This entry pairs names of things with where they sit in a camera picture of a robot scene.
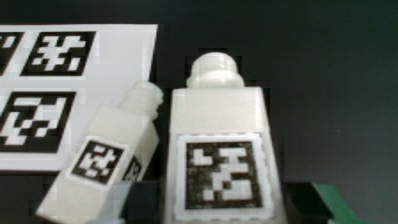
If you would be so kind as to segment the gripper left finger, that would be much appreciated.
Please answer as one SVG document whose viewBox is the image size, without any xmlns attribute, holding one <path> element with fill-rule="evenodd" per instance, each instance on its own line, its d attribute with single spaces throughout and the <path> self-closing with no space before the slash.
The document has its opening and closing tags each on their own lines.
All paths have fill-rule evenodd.
<svg viewBox="0 0 398 224">
<path fill-rule="evenodd" d="M 96 218 L 87 221 L 87 224 L 126 224 L 120 213 L 126 204 L 129 188 L 131 184 L 128 182 L 119 182 L 113 184 L 106 193 L 99 214 Z"/>
</svg>

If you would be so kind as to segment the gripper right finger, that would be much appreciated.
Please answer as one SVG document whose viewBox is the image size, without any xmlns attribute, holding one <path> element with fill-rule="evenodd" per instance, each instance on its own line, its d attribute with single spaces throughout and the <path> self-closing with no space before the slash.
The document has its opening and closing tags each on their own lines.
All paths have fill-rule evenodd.
<svg viewBox="0 0 398 224">
<path fill-rule="evenodd" d="M 312 213 L 321 219 L 323 224 L 364 224 L 364 220 L 348 206 L 335 186 L 325 183 L 312 183 L 312 189 Z"/>
</svg>

